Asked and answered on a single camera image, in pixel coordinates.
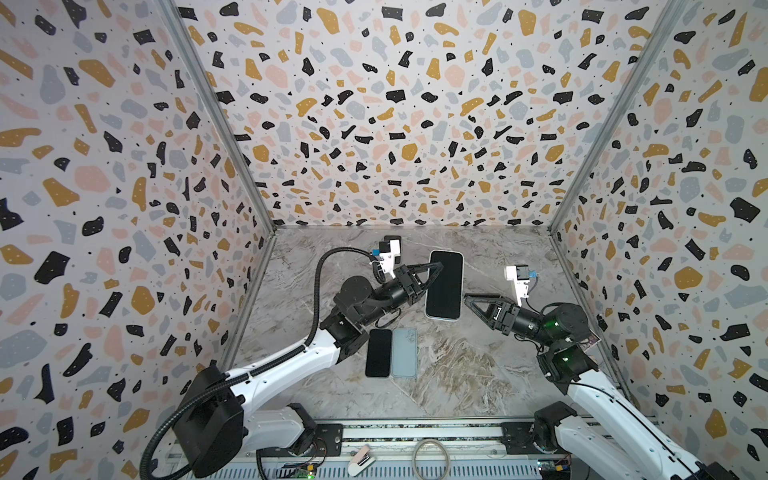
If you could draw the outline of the light blue case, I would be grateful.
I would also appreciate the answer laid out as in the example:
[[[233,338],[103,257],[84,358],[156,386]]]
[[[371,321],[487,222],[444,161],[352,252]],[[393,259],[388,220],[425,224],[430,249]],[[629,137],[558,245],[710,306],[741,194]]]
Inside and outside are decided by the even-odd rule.
[[[418,370],[418,335],[412,328],[393,331],[391,375],[394,378],[415,378]]]

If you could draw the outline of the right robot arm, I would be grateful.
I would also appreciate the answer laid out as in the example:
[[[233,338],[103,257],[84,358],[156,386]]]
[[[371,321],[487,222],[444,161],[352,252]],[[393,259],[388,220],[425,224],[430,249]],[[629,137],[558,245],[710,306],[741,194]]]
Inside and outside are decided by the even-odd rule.
[[[489,328],[535,343],[543,375],[569,397],[535,412],[538,450],[562,449],[604,479],[733,478],[679,446],[617,390],[580,345],[591,330],[579,305],[557,302],[544,314],[498,295],[467,294],[464,303]]]

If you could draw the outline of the black phone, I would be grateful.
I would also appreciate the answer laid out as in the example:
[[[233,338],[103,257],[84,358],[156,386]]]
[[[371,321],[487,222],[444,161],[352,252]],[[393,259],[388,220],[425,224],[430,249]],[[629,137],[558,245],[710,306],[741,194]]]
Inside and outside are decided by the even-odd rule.
[[[440,263],[442,270],[429,287],[425,300],[428,318],[455,322],[461,315],[464,284],[464,257],[459,252],[434,250],[431,263]]]

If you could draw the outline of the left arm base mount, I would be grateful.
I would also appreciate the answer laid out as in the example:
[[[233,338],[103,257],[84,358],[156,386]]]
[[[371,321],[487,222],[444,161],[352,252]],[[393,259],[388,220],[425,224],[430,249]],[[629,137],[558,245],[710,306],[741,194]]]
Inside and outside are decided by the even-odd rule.
[[[305,430],[299,438],[286,448],[271,447],[262,450],[265,457],[339,457],[343,446],[344,425],[342,423],[319,423]]]

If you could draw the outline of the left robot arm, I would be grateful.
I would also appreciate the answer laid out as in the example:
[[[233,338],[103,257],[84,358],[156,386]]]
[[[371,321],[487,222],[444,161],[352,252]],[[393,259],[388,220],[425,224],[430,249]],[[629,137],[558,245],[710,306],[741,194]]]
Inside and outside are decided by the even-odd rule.
[[[367,326],[420,300],[440,275],[439,262],[401,265],[393,279],[373,287],[363,276],[345,280],[331,313],[311,341],[300,341],[259,362],[197,374],[179,405],[172,430],[188,462],[183,474],[197,478],[224,468],[245,448],[308,449],[316,424],[306,410],[264,404],[304,378],[356,353],[370,338]]]

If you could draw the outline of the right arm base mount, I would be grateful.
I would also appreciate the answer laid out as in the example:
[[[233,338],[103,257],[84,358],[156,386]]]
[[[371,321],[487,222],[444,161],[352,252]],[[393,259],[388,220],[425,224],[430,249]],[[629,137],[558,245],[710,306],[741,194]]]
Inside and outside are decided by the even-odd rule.
[[[554,429],[536,420],[502,422],[500,442],[508,455],[565,455]]]

